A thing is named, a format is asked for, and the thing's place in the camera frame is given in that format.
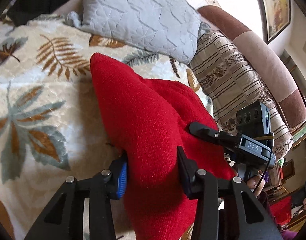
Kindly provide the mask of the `person right hand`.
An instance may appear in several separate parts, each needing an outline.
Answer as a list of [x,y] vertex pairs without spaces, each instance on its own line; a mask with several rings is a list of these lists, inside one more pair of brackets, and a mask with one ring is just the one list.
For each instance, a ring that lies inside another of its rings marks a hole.
[[261,179],[262,174],[258,173],[256,176],[253,178],[250,178],[246,184],[247,186],[251,189],[253,192],[254,196],[258,197],[262,191],[262,189],[265,186],[265,181],[264,179]]

